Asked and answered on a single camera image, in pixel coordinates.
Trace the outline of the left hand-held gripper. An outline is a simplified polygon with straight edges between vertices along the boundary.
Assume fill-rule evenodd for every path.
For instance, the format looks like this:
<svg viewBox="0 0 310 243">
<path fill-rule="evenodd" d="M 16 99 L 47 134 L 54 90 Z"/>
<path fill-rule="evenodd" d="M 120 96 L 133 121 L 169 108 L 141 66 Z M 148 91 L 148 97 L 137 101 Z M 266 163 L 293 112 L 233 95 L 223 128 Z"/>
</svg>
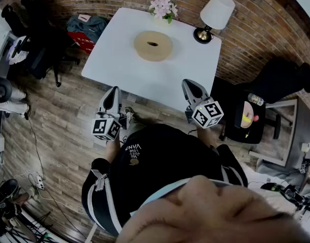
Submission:
<svg viewBox="0 0 310 243">
<path fill-rule="evenodd" d="M 121 89 L 115 86 L 108 90 L 99 102 L 99 110 L 121 110 Z M 123 113 L 99 111 L 92 119 L 91 135 L 103 141 L 115 141 L 121 129 L 127 128 L 127 118 Z"/>
</svg>

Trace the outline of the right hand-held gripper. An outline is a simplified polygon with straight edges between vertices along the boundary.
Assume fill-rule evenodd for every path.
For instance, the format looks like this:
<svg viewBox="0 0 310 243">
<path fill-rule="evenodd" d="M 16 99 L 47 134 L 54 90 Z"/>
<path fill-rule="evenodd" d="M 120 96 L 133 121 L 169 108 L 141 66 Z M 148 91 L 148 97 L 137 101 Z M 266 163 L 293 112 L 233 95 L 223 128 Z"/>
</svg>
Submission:
<svg viewBox="0 0 310 243">
<path fill-rule="evenodd" d="M 198 104 L 191 104 L 186 108 L 185 115 L 190 124 L 207 129 L 220 122 L 224 113 L 218 101 L 214 101 L 209 96 L 207 90 L 199 83 L 189 80 L 190 96 L 188 97 L 188 79 L 182 81 L 182 90 L 185 100 L 190 104 L 190 100 L 200 100 Z"/>
</svg>

